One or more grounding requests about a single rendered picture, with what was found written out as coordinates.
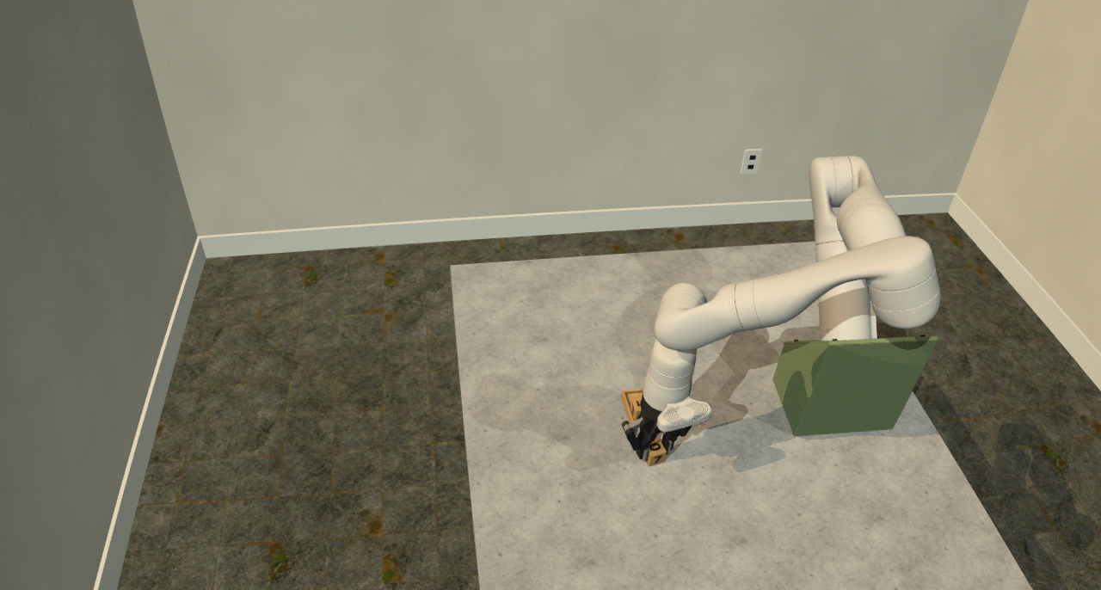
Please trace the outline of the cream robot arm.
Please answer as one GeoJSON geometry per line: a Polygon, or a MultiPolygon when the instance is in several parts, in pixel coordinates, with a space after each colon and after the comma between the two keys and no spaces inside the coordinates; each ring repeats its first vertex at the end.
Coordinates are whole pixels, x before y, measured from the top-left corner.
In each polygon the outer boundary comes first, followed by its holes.
{"type": "Polygon", "coordinates": [[[821,341],[877,339],[876,317],[897,329],[915,329],[938,312],[931,245],[906,237],[864,159],[814,159],[809,186],[815,263],[728,284],[710,303],[691,283],[664,293],[643,386],[648,406],[661,411],[661,431],[711,418],[710,403],[691,398],[697,348],[735,332],[780,326],[817,299],[821,341]],[[840,207],[839,212],[831,207],[840,207]]]}

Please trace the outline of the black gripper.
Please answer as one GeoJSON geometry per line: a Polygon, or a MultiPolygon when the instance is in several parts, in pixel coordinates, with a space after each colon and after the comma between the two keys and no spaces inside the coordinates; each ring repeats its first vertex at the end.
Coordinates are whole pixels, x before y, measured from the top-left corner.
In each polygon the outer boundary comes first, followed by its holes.
{"type": "MultiPolygon", "coordinates": [[[[655,441],[657,434],[661,433],[658,426],[656,426],[659,413],[659,409],[652,409],[648,406],[648,402],[642,396],[641,413],[637,414],[637,420],[633,420],[630,424],[628,420],[623,420],[623,431],[626,434],[630,446],[637,454],[637,459],[641,459],[643,462],[648,461],[650,442],[655,441]],[[637,427],[640,427],[640,433],[637,433],[637,427]]],[[[677,430],[665,431],[663,434],[661,442],[665,446],[666,454],[671,454],[677,437],[686,436],[686,433],[691,430],[691,426],[677,430]]]]}

